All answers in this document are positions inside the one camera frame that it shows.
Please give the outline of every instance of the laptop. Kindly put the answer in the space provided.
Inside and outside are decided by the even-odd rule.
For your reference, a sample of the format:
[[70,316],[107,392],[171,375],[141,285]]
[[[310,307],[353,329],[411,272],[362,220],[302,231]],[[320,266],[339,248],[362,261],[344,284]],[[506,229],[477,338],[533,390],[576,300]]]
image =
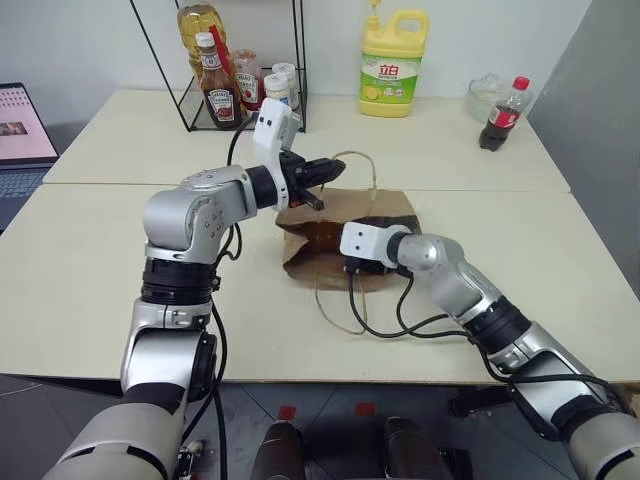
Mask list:
[[22,83],[0,83],[0,232],[58,160]]

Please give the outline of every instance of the brown paper bag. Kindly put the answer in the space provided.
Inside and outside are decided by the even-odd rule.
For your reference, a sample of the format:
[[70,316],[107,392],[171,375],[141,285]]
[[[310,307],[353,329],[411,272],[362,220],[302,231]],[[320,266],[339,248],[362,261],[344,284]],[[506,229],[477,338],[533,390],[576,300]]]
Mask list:
[[[285,230],[282,267],[303,286],[347,289],[344,256],[339,250],[346,222],[363,221],[380,227],[402,224],[420,233],[418,217],[404,192],[335,188],[312,192],[324,200],[324,210],[317,212],[303,205],[284,210],[276,218],[276,225]],[[377,274],[361,272],[366,291],[385,283],[386,270],[380,270]]]

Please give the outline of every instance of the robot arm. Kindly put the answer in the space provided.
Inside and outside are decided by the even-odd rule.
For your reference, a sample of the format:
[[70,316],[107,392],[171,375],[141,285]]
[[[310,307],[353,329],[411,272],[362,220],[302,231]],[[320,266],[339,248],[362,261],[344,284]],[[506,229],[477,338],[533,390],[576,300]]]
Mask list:
[[562,440],[582,479],[640,478],[640,422],[610,405],[603,387],[587,381],[526,383],[542,375],[592,375],[536,322],[467,263],[462,247],[436,235],[412,235],[406,227],[345,225],[340,251],[402,265],[421,277],[433,301],[463,327],[502,373],[532,427]]
[[121,367],[123,400],[87,424],[45,479],[172,478],[187,403],[212,386],[217,339],[206,326],[225,231],[269,206],[322,208],[306,189],[345,168],[289,151],[298,127],[289,107],[266,99],[253,136],[261,166],[205,170],[149,200],[143,286]]

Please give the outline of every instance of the red floor marker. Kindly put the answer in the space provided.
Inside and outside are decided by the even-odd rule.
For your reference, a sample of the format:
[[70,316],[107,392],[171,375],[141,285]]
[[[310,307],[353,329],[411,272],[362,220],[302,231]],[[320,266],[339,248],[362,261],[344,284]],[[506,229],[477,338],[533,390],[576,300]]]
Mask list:
[[290,422],[296,416],[296,407],[288,407],[282,405],[280,407],[280,411],[278,412],[278,420],[287,420]]
[[376,404],[373,402],[356,403],[356,417],[372,417],[376,413]]

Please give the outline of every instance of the white cap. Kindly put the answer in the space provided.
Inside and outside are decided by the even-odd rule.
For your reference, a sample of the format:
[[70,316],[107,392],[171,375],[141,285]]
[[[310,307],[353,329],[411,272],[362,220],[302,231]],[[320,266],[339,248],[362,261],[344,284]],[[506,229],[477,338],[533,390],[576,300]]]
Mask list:
[[196,33],[196,45],[199,47],[215,47],[216,42],[209,32]]
[[271,67],[275,73],[284,73],[287,76],[287,79],[294,79],[296,76],[296,67],[293,63],[276,63],[273,67]]
[[282,73],[272,73],[264,77],[264,88],[274,92],[287,90],[289,88],[289,80]]

